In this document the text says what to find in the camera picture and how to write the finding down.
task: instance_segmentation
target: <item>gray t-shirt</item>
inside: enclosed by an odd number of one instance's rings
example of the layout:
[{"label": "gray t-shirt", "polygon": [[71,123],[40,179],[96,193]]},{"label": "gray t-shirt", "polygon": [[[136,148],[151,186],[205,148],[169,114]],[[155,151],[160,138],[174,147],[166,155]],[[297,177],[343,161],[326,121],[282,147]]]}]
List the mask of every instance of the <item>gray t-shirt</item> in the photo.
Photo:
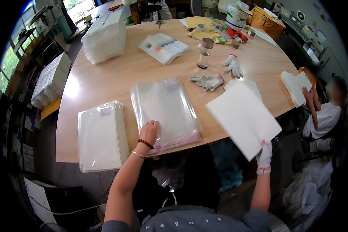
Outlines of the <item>gray t-shirt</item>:
[{"label": "gray t-shirt", "polygon": [[[130,232],[128,224],[121,221],[107,221],[102,232]],[[263,211],[252,210],[241,221],[218,215],[214,210],[191,205],[172,205],[158,210],[157,215],[147,216],[140,232],[152,231],[271,231],[269,219]]]}]

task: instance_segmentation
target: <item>tape roll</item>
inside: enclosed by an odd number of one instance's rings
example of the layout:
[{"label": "tape roll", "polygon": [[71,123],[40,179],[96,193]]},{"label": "tape roll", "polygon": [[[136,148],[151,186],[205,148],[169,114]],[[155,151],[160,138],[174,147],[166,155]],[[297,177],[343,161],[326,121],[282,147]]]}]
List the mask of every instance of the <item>tape roll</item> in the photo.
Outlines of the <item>tape roll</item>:
[{"label": "tape roll", "polygon": [[205,24],[197,24],[196,29],[201,31],[201,32],[205,32],[206,31],[207,26]]},{"label": "tape roll", "polygon": [[236,49],[238,49],[240,45],[241,45],[241,43],[239,43],[239,42],[237,42],[237,41],[232,41],[232,43],[231,43],[231,46],[232,46],[233,48],[236,48]]}]

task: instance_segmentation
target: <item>oval table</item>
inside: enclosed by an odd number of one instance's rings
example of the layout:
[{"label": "oval table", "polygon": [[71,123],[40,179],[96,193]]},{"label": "oval table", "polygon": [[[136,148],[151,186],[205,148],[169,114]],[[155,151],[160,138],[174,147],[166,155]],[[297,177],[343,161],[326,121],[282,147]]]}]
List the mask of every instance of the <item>oval table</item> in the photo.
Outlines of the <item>oval table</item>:
[{"label": "oval table", "polygon": [[[174,59],[170,65],[163,65],[138,49],[138,45],[148,35],[164,33],[190,46],[190,50]],[[277,117],[294,107],[290,94],[280,80],[283,71],[297,75],[298,71],[288,56],[267,41],[255,37],[234,49],[230,45],[215,44],[207,69],[197,66],[199,40],[188,37],[186,27],[178,19],[166,20],[158,29],[155,22],[138,24],[127,28],[125,54],[93,65],[80,50],[68,76],[63,92],[56,132],[57,162],[78,163],[78,113],[97,107],[105,102],[118,100],[124,104],[124,118],[129,150],[132,151],[139,139],[130,89],[135,84],[153,80],[180,78],[187,96],[196,112],[201,126],[200,142],[191,143],[164,151],[171,153],[207,144],[227,137],[205,105],[224,93],[222,86],[215,91],[204,92],[194,82],[188,80],[191,74],[220,73],[227,83],[234,77],[225,72],[222,64],[229,53],[237,55],[245,79],[257,83],[265,106]]]}]

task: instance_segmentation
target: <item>white bucket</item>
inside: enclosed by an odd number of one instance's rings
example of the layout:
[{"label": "white bucket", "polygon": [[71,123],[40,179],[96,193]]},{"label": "white bucket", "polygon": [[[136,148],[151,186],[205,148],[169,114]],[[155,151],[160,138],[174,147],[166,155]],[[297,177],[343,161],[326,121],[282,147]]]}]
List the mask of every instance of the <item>white bucket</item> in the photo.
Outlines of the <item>white bucket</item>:
[{"label": "white bucket", "polygon": [[[249,9],[249,6],[243,2],[237,2],[236,5],[242,3],[242,9]],[[226,24],[234,30],[241,30],[246,25],[246,20],[250,17],[249,14],[238,9],[235,5],[229,4],[227,6]]]}]

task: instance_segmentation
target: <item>scissors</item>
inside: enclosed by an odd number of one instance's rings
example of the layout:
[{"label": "scissors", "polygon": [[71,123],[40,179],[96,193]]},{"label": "scissors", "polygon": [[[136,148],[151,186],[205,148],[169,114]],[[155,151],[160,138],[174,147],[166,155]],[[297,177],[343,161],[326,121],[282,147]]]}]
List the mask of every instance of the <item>scissors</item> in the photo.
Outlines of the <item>scissors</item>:
[{"label": "scissors", "polygon": [[160,29],[161,24],[163,24],[163,23],[164,23],[163,20],[156,21],[156,24],[158,25],[158,29]]},{"label": "scissors", "polygon": [[188,28],[187,30],[188,31],[193,31],[193,30],[195,30],[196,28],[194,27],[194,28]]}]

